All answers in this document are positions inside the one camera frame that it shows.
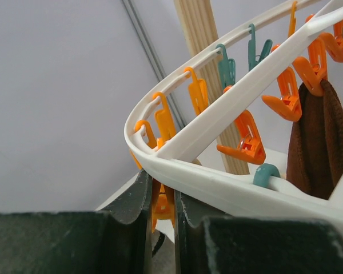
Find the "white round clip hanger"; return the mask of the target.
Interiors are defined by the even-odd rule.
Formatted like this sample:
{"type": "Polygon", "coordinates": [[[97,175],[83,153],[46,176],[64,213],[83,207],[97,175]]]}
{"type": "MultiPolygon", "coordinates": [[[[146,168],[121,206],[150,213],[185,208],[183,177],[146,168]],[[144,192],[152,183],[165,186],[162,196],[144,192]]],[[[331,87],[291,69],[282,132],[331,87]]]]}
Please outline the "white round clip hanger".
{"type": "Polygon", "coordinates": [[[252,175],[233,175],[192,164],[325,28],[343,19],[343,1],[330,1],[282,45],[212,103],[176,136],[156,150],[150,148],[135,124],[155,109],[156,93],[170,94],[185,81],[179,67],[151,89],[130,113],[124,137],[148,174],[161,183],[233,216],[313,217],[325,219],[343,231],[343,177],[330,200],[301,192],[274,178],[270,188],[255,186],[252,175]]]}

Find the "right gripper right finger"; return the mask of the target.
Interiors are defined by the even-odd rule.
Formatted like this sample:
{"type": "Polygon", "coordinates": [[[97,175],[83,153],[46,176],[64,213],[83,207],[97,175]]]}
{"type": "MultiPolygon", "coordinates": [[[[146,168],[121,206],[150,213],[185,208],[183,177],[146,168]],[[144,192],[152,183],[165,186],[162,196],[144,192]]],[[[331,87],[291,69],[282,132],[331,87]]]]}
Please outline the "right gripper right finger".
{"type": "Polygon", "coordinates": [[[343,273],[343,237],[327,221],[246,218],[175,193],[178,273],[343,273]]]}

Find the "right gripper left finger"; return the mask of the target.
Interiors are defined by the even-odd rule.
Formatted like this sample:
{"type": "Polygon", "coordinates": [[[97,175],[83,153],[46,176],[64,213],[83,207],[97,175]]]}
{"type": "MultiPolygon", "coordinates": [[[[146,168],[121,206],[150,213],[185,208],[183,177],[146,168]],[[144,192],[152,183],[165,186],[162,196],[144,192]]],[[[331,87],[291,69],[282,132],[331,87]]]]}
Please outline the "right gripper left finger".
{"type": "Polygon", "coordinates": [[[151,273],[152,183],[99,211],[0,213],[0,273],[151,273]]]}

